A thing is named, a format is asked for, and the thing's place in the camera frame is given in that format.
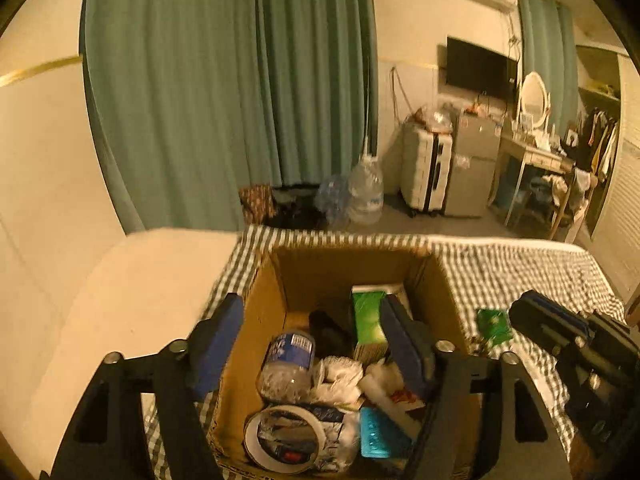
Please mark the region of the green white booklet box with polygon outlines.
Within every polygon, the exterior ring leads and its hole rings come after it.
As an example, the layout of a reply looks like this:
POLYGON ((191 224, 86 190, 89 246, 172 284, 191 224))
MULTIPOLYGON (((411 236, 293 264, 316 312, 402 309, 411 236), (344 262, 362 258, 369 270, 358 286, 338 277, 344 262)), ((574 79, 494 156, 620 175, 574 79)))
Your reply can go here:
POLYGON ((380 305, 387 295, 395 296, 408 315, 412 316, 403 284, 352 286, 352 312, 356 332, 354 360, 363 365, 378 362, 388 350, 388 342, 380 323, 380 305))

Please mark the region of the white cylindrical tube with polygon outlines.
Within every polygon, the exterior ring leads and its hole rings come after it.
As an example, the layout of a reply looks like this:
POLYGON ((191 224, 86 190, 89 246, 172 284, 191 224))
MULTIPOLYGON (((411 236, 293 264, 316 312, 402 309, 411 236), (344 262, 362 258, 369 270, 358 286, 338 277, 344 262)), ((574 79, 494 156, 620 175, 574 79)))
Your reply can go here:
POLYGON ((361 392, 377 406, 408 438, 416 440, 421 431, 421 424, 392 401, 384 388, 371 375, 364 375, 358 382, 361 392))

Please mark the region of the clear plastic water bottle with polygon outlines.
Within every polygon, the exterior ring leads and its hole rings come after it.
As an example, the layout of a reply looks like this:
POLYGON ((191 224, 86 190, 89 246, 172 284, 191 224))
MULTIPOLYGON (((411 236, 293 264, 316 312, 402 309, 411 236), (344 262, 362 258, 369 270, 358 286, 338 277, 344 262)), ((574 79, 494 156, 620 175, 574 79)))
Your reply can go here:
POLYGON ((314 338, 304 332, 283 332, 270 341, 257 390, 268 402, 304 403, 312 386, 314 338))

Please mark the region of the white tissue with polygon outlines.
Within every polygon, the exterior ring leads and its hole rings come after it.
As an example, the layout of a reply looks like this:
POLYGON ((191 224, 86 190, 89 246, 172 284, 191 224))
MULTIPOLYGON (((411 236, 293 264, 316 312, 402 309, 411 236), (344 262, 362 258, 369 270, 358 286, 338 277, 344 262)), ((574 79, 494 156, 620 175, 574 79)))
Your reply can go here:
POLYGON ((360 399, 358 387, 363 378, 363 367, 358 361, 344 356, 328 356, 312 368, 312 402, 342 406, 355 406, 360 399))

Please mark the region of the green snack packet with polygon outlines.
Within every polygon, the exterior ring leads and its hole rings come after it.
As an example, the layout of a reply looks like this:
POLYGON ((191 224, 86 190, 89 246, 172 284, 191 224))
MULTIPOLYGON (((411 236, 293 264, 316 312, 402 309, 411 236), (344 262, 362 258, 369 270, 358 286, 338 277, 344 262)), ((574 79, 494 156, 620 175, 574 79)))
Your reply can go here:
POLYGON ((489 348, 500 346, 512 339, 511 325, 503 310, 478 310, 476 326, 489 348))

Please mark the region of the teal blister pack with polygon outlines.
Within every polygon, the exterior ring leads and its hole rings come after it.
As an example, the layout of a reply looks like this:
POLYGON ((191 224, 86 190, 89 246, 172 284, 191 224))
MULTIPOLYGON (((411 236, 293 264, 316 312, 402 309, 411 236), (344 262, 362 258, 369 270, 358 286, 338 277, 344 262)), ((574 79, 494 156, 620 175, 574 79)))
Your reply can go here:
POLYGON ((360 453, 365 458, 408 458, 412 440, 377 408, 360 410, 360 453))

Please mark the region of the white tape roll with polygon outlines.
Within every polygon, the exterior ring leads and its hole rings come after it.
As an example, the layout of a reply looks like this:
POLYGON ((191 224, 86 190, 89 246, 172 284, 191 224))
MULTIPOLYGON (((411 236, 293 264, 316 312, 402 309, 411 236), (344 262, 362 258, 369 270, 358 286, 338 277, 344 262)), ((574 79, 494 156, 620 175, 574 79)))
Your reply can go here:
POLYGON ((248 457, 265 470, 301 474, 314 468, 326 446, 326 433, 306 408, 275 405, 248 419, 243 444, 248 457))

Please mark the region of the grey white checkered bedsheet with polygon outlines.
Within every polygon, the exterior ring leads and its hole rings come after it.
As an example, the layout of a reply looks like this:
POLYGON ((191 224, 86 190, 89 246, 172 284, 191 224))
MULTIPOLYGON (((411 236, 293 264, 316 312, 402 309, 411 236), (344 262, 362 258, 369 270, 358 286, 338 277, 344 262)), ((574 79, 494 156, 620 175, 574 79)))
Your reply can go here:
POLYGON ((546 240, 438 235, 356 235, 252 226, 239 238, 210 301, 243 297, 241 333, 221 388, 198 408, 227 479, 261 479, 243 450, 245 419, 262 407, 255 382, 270 340, 306 328, 314 310, 349 315, 356 285, 401 284, 412 314, 431 332, 467 349, 480 309, 506 310, 535 289, 576 313, 623 318, 597 261, 580 247, 546 240))

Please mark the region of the brown cardboard box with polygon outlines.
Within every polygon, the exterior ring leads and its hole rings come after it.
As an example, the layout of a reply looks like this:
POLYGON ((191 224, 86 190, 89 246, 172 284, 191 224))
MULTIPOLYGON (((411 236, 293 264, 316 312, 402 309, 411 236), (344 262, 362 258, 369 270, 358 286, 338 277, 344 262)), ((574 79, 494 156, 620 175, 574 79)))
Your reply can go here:
POLYGON ((242 476, 266 471, 244 451, 244 426, 264 401, 256 380, 270 341, 286 330, 314 337, 316 355, 351 356, 356 346, 352 288, 402 285, 413 317, 437 339, 468 350, 444 266, 425 248, 276 247, 258 259, 244 321, 226 369, 208 438, 217 460, 242 476))

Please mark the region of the patterned brown bag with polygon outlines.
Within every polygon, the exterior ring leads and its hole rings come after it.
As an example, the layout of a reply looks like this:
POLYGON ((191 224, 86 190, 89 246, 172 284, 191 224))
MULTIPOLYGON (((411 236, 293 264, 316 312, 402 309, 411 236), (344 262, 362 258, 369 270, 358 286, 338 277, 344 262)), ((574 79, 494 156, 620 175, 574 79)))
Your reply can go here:
POLYGON ((253 184, 239 190, 239 198, 245 223, 264 224, 277 214, 269 184, 253 184))

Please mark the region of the large clear water jug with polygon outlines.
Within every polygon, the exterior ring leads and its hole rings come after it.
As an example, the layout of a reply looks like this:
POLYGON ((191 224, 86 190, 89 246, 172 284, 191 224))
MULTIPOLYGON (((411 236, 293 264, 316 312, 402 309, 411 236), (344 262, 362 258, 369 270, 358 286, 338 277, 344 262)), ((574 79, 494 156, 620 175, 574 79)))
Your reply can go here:
POLYGON ((360 226, 370 226, 380 220, 384 205, 383 171, 378 158, 370 152, 368 138, 358 162, 348 177, 348 218, 360 226))

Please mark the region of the wooden chair with clothes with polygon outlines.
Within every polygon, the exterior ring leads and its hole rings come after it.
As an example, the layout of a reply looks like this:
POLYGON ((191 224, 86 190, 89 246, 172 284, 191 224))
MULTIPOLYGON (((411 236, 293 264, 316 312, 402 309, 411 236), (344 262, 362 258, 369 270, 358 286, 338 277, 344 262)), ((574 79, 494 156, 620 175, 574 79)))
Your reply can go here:
POLYGON ((591 199, 598 185, 598 177, 592 172, 572 168, 569 172, 546 177, 551 188, 552 218, 548 239, 554 240, 565 217, 569 218, 564 242, 573 244, 584 224, 591 199))

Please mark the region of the white hard-shell suitcase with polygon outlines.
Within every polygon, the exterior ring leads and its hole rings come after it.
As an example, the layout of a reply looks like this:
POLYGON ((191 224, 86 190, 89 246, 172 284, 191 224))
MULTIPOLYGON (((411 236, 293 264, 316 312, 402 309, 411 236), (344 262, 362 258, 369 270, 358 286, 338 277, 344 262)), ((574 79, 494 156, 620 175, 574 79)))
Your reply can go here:
POLYGON ((454 145, 452 135, 408 122, 402 138, 402 198, 413 212, 443 212, 454 145))

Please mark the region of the white dressing table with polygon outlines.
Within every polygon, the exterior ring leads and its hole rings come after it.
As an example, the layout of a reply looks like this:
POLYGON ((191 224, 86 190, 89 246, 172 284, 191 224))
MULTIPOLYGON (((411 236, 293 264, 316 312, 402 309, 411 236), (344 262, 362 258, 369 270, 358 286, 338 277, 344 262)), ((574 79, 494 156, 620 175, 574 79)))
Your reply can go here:
POLYGON ((500 139, 494 180, 488 198, 491 206, 502 215, 502 223, 512 226, 524 212, 529 183, 533 178, 546 176, 567 177, 575 162, 566 156, 535 148, 509 134, 500 139))

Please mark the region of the silver mini fridge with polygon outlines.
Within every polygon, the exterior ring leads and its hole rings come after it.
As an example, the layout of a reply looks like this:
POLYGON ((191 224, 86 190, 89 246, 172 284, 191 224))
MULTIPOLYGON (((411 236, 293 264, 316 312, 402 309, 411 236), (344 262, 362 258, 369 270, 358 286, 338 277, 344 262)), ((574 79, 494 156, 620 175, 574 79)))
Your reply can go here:
POLYGON ((500 133, 490 118, 457 114, 445 198, 447 217, 476 218, 484 214, 494 180, 500 133))

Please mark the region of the oval white vanity mirror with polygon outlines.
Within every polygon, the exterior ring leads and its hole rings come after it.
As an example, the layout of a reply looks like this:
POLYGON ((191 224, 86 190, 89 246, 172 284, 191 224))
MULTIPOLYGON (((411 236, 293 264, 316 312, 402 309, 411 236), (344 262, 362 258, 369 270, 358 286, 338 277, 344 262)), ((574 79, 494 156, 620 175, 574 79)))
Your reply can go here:
POLYGON ((544 130, 551 112, 550 92, 537 72, 529 72, 518 94, 518 125, 525 132, 544 130))

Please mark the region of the teal window curtain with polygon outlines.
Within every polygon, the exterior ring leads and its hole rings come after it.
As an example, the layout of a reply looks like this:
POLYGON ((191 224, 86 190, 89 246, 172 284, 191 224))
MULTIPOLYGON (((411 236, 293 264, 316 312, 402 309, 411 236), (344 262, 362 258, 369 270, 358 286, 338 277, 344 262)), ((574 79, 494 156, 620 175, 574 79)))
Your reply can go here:
POLYGON ((572 12, 556 0, 518 0, 524 73, 550 93, 549 128, 564 138, 578 114, 577 52, 572 12))
POLYGON ((84 0, 96 154, 127 233, 236 231, 239 192, 378 149, 373 0, 84 0))

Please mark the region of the white louvered wardrobe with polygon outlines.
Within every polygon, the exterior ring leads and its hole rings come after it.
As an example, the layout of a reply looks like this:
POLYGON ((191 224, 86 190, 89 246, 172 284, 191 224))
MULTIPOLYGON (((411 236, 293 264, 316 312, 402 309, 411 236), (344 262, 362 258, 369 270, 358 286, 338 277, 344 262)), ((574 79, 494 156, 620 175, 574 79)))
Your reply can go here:
POLYGON ((586 42, 576 50, 582 109, 614 120, 577 240, 628 304, 639 287, 639 73, 622 48, 586 42))

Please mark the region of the teal right window curtain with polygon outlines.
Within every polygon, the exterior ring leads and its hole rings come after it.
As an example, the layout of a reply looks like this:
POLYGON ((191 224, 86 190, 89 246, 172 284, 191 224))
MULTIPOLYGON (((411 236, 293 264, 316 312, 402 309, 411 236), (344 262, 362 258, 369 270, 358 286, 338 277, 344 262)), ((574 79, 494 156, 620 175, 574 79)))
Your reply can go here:
POLYGON ((578 114, 577 52, 572 12, 556 0, 518 0, 524 73, 550 93, 549 128, 564 138, 578 114))

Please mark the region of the black wall television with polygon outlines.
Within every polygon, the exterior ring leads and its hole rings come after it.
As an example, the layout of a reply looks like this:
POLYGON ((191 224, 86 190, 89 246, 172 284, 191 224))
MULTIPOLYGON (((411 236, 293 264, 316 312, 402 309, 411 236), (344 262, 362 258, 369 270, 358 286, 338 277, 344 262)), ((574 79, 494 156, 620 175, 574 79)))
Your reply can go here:
POLYGON ((518 62, 477 44, 448 37, 446 83, 512 103, 518 85, 518 62))

